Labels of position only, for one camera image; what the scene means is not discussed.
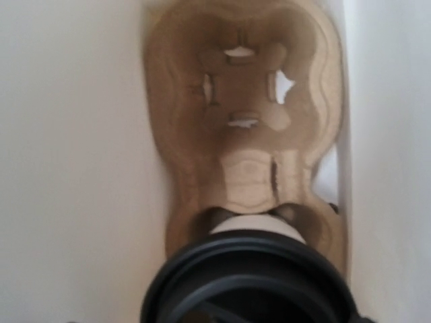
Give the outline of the brown cardboard cup carrier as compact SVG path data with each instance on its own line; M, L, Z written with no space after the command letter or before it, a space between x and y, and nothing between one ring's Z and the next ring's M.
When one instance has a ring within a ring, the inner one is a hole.
M167 256L212 209L280 211L341 272L344 220L312 189L343 114L339 36L315 1L173 1L144 54L156 145L174 180Z

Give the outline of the brown paper takeout bag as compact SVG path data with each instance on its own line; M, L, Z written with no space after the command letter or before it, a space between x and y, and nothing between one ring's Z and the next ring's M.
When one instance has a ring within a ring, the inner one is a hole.
M315 188L377 322L430 321L430 2L322 1L346 111ZM137 322L172 202L142 45L164 1L1 2L1 321Z

